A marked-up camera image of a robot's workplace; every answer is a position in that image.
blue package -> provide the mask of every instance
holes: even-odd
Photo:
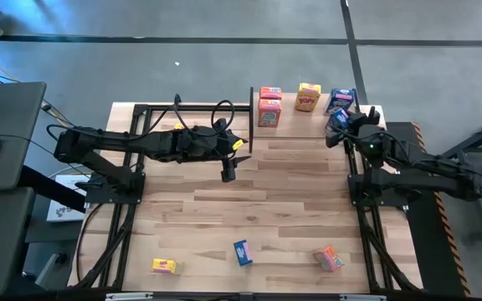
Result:
[[[252,263],[252,256],[250,256],[249,244],[246,240],[242,240],[241,242],[234,242],[233,248],[235,249],[235,254],[238,256],[240,266]]]
[[[340,129],[346,129],[348,127],[349,114],[344,109],[338,109],[336,112],[332,113],[331,117],[326,122],[325,131],[326,134],[332,132],[332,127],[337,127]]]
[[[356,99],[356,89],[332,89],[325,114],[332,115],[339,109],[348,110]]]

wooden table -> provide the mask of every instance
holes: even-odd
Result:
[[[356,210],[346,184],[346,154],[341,145],[325,146],[323,129],[328,116],[322,112],[327,99],[328,94],[323,94],[315,111],[304,113],[294,109],[295,94],[285,94],[279,127],[254,127],[253,157],[239,165],[236,181],[221,182],[220,162],[178,165],[146,160],[146,190],[136,213],[123,289],[368,292]],[[133,105],[114,103],[107,130],[128,130]],[[189,126],[209,125],[209,114],[183,112],[182,116]],[[176,123],[175,115],[167,114],[156,130],[170,130]],[[248,137],[248,124],[248,115],[237,113],[230,128]],[[247,153],[244,145],[238,156]],[[117,165],[122,163],[121,153],[103,151],[102,155]],[[81,249],[83,273],[104,250],[112,209],[102,207],[86,231]],[[381,207],[381,218],[388,252],[421,287],[405,216],[395,208]],[[246,267],[238,265],[233,250],[233,243],[243,239],[249,242],[254,258]],[[335,273],[323,271],[312,256],[327,244],[334,246],[345,263]],[[184,262],[184,272],[151,273],[153,258]],[[375,261],[382,285],[377,257]],[[75,282],[72,273],[69,284]]]

concrete floor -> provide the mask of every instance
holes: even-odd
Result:
[[[443,152],[480,128],[482,47],[474,42],[482,40],[482,1],[349,0],[349,5],[357,39],[382,41],[379,45],[385,40],[408,41],[401,47],[357,48],[369,104],[382,105],[389,121],[417,121],[430,152]],[[21,37],[351,37],[346,35],[340,0],[1,0],[0,8],[3,29]],[[418,40],[472,43],[420,47],[414,43]],[[48,101],[75,124],[93,127],[105,126],[114,101],[169,101],[175,93],[186,101],[245,101],[250,86],[274,85],[294,92],[305,81],[322,84],[328,92],[359,85],[350,48],[339,41],[131,41],[137,39],[0,41],[0,65],[22,81],[46,82]],[[49,116],[40,115],[33,139],[53,149],[44,130],[51,123]],[[35,147],[27,163],[44,174],[64,167]],[[477,230],[473,204],[445,204],[456,236]],[[471,292],[482,297],[482,242],[460,244],[459,250]]]

wooden tabletop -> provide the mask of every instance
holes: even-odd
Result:
[[[254,127],[253,157],[239,165],[236,181],[221,182],[220,162],[179,165],[146,160],[146,190],[136,213],[123,289],[368,292],[356,210],[346,184],[346,155],[341,145],[326,148],[323,139],[327,99],[328,94],[323,94],[315,111],[304,113],[294,108],[295,94],[284,94],[279,127]],[[107,130],[128,130],[133,105],[114,103]],[[182,116],[189,126],[210,123],[210,113],[182,112]],[[228,118],[227,113],[220,116]],[[175,115],[167,114],[156,130],[170,130],[176,123]],[[231,129],[248,137],[248,124],[248,113],[236,113]],[[247,153],[244,145],[238,156]],[[122,163],[121,153],[102,151],[102,155]],[[104,250],[112,210],[113,206],[103,206],[89,224],[81,249],[82,273]],[[381,207],[381,219],[388,252],[422,287],[404,214]],[[233,243],[244,239],[254,263],[240,267]],[[334,273],[325,272],[312,256],[328,244],[345,263]],[[184,262],[184,271],[182,275],[154,274],[153,258]],[[377,256],[375,261],[382,285]],[[69,284],[75,282],[73,271]]]

yellow box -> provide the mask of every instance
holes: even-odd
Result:
[[[177,263],[170,259],[154,258],[154,262],[151,265],[151,271],[154,273],[180,274],[182,269],[183,263]]]
[[[295,108],[299,111],[311,112],[315,109],[320,96],[320,84],[301,83],[299,85],[299,93],[297,93],[297,100],[295,101]]]

